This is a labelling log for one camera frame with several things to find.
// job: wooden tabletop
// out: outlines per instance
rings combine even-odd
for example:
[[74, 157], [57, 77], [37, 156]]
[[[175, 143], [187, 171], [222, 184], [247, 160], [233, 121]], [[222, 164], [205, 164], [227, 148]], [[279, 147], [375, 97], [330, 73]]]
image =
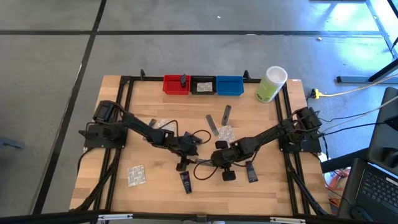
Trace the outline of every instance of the wooden tabletop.
[[[105, 76], [99, 91], [98, 101], [116, 100], [120, 76]], [[233, 128], [236, 139], [255, 136], [278, 123], [275, 102], [260, 103], [254, 97], [257, 83], [245, 83], [241, 96], [218, 95], [166, 95], [162, 82], [134, 82], [130, 112], [148, 123], [151, 118], [157, 121], [176, 119], [179, 135], [185, 131], [193, 133], [199, 129], [211, 132], [205, 116], [211, 114], [217, 127], [221, 127], [221, 117], [226, 105], [232, 110], [228, 124]], [[292, 111], [306, 106], [300, 80], [287, 81]], [[124, 104], [127, 85], [124, 90]], [[286, 118], [283, 94], [280, 93], [282, 111]], [[206, 133], [198, 137], [207, 139]], [[212, 135], [210, 142], [198, 147], [199, 158], [209, 159], [215, 150], [218, 137]], [[98, 182], [104, 149], [89, 152], [81, 162], [70, 208], [79, 206]], [[330, 211], [328, 194], [320, 163], [313, 155], [301, 153], [305, 183], [315, 199]], [[291, 215], [289, 189], [283, 155], [277, 141], [261, 147], [254, 168], [258, 182], [249, 183], [246, 169], [233, 166], [236, 180], [225, 182], [222, 170], [218, 169], [208, 180], [200, 181], [193, 177], [194, 165], [189, 165], [192, 183], [191, 194], [186, 194], [180, 176], [175, 170], [180, 158], [168, 150], [152, 147], [142, 140], [142, 136], [129, 130], [126, 148], [121, 160], [113, 196], [112, 211], [149, 213], [193, 213], [224, 215]], [[127, 185], [127, 169], [143, 164], [146, 183], [134, 187]], [[197, 176], [206, 177], [213, 167], [200, 166]], [[299, 211], [302, 212], [300, 191], [296, 186]], [[103, 193], [101, 208], [104, 208], [107, 187]]]

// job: concrete floor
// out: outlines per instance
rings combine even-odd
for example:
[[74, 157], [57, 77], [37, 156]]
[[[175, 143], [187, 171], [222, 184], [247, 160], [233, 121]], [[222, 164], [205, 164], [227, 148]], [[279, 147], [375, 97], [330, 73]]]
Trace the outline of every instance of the concrete floor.
[[[99, 0], [0, 2], [0, 29], [91, 29]], [[101, 30], [377, 30], [363, 2], [328, 1], [108, 1]], [[360, 85], [338, 75], [369, 76], [392, 61], [377, 37], [157, 35], [97, 36], [65, 137], [44, 212], [66, 211], [83, 138], [103, 75], [189, 73], [259, 77], [284, 67], [289, 78], [334, 93]], [[78, 72], [88, 36], [0, 36], [0, 136], [26, 148], [0, 151], [0, 216], [28, 214], [45, 161]], [[332, 119], [380, 105], [386, 85], [309, 105]], [[377, 113], [347, 126], [371, 123]], [[373, 127], [328, 136], [331, 157], [369, 145]]]

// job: white cable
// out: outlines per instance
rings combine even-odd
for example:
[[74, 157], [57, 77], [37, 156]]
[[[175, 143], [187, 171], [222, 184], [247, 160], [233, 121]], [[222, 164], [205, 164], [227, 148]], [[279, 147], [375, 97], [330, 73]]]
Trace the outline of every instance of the white cable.
[[329, 130], [329, 129], [332, 129], [332, 128], [334, 128], [334, 127], [337, 127], [337, 126], [340, 126], [340, 125], [342, 125], [342, 124], [346, 124], [346, 123], [348, 123], [348, 122], [351, 122], [351, 121], [354, 121], [354, 120], [356, 120], [356, 119], [362, 118], [363, 116], [366, 116], [366, 115], [368, 115], [369, 113], [372, 113], [373, 111], [376, 111], [376, 110], [382, 108], [383, 106], [388, 105], [389, 103], [393, 102], [393, 101], [396, 100], [396, 99], [398, 99], [398, 96], [396, 96], [396, 97], [394, 97], [393, 99], [391, 99], [391, 100], [389, 100], [389, 101], [383, 103], [381, 106], [379, 106], [379, 107], [376, 108], [376, 109], [373, 109], [373, 110], [371, 110], [371, 111], [369, 111], [369, 112], [366, 112], [365, 114], [363, 114], [363, 115], [361, 115], [361, 116], [358, 116], [358, 117], [356, 117], [356, 118], [353, 118], [353, 119], [351, 119], [351, 120], [344, 121], [344, 122], [342, 122], [342, 123], [340, 123], [340, 124], [333, 125], [333, 126], [330, 127], [330, 128], [326, 128], [326, 129], [323, 130], [322, 132], [324, 133], [325, 131], [327, 131], [327, 130]]

